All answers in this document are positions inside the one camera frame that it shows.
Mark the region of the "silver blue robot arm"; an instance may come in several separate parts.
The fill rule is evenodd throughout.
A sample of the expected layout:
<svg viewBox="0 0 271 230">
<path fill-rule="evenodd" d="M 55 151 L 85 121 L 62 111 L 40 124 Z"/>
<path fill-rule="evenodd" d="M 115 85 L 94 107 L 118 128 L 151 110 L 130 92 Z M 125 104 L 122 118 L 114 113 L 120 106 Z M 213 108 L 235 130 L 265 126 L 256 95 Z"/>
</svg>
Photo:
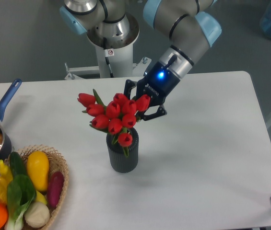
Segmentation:
<svg viewBox="0 0 271 230">
<path fill-rule="evenodd" d="M 171 46 L 139 81 L 126 80 L 124 94 L 150 96 L 151 115 L 138 112 L 140 120 L 166 114 L 164 102 L 169 93 L 209 50 L 222 29 L 205 10 L 211 0 L 149 0 L 143 9 L 145 21 L 171 41 Z M 87 35 L 95 46 L 102 78 L 130 77 L 133 43 L 139 36 L 136 19 L 126 12 L 122 0 L 67 0 L 60 8 L 65 24 L 76 34 Z"/>
</svg>

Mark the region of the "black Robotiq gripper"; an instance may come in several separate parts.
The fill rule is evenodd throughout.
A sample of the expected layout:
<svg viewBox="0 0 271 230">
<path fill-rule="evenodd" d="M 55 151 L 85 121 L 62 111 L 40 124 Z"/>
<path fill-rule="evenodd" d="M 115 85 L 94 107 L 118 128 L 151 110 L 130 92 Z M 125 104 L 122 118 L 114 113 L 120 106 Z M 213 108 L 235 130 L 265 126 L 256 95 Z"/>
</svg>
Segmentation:
<svg viewBox="0 0 271 230">
<path fill-rule="evenodd" d="M 147 114 L 147 110 L 137 112 L 137 121 L 148 121 L 164 115 L 167 111 L 163 105 L 166 97 L 178 85 L 180 79 L 170 70 L 165 69 L 164 65 L 157 62 L 152 69 L 138 82 L 127 79 L 125 81 L 123 94 L 130 99 L 131 91 L 135 87 L 136 99 L 139 99 L 144 94 L 152 97 L 149 107 L 158 106 L 156 112 Z"/>
</svg>

